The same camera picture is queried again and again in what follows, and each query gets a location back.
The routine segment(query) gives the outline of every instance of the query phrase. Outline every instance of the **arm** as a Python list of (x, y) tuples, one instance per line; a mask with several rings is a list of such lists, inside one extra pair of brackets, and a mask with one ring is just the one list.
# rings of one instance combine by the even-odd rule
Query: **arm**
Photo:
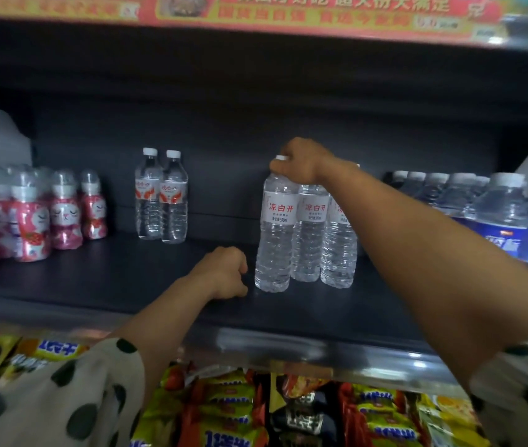
[(216, 248), (189, 275), (177, 279), (152, 304), (109, 337), (130, 341), (144, 363), (144, 406), (164, 370), (175, 359), (190, 326), (211, 299), (245, 296), (241, 274), (247, 271), (245, 255), (237, 248)]
[(409, 198), (308, 139), (271, 171), (321, 184), (351, 222), (387, 284), (459, 382), (528, 340), (528, 268), (438, 210)]

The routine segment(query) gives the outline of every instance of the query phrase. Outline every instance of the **red and white label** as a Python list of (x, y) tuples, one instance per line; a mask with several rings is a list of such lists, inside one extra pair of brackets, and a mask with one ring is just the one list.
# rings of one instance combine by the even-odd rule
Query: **red and white label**
[(347, 217), (342, 212), (334, 199), (330, 199), (330, 210), (328, 211), (328, 220), (331, 223), (348, 224), (351, 225)]
[(298, 194), (265, 191), (260, 219), (273, 224), (295, 224), (298, 219), (298, 202)]
[(187, 182), (165, 180), (160, 183), (160, 201), (169, 204), (182, 204), (186, 202), (187, 190)]
[(300, 194), (298, 207), (298, 221), (323, 223), (328, 213), (329, 196), (316, 194)]
[(136, 199), (156, 201), (158, 184), (159, 181), (155, 179), (136, 179)]

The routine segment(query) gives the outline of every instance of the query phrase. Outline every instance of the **forearm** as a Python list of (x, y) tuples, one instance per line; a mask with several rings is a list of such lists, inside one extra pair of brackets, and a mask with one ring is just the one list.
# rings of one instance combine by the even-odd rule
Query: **forearm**
[(175, 359), (190, 326), (210, 299), (204, 279), (183, 277), (124, 326), (111, 333), (130, 341), (144, 363), (144, 406), (158, 386), (164, 370)]
[(528, 340), (528, 269), (439, 211), (333, 158), (324, 187), (461, 383)]

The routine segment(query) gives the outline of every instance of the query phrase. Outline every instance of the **shelf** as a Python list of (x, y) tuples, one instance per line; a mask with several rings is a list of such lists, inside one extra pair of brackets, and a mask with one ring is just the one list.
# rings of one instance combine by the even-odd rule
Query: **shelf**
[[(0, 262), (0, 331), (93, 342), (185, 275), (210, 242), (177, 246), (120, 233), (37, 263)], [(180, 348), (191, 359), (461, 395), (400, 300), (360, 257), (355, 282), (337, 290), (291, 281), (284, 293), (253, 285), (245, 299), (213, 301)]]
[(528, 49), (528, 0), (194, 0), (185, 13), (175, 3), (0, 0), (0, 18)]

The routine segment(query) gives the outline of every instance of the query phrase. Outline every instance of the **polka dot sleeve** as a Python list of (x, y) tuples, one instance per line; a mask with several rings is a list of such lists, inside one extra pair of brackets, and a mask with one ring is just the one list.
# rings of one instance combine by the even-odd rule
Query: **polka dot sleeve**
[(528, 342), (507, 348), (480, 367), (470, 388), (492, 445), (528, 446)]
[(0, 446), (127, 447), (143, 397), (136, 348), (121, 338), (103, 340), (0, 390)]

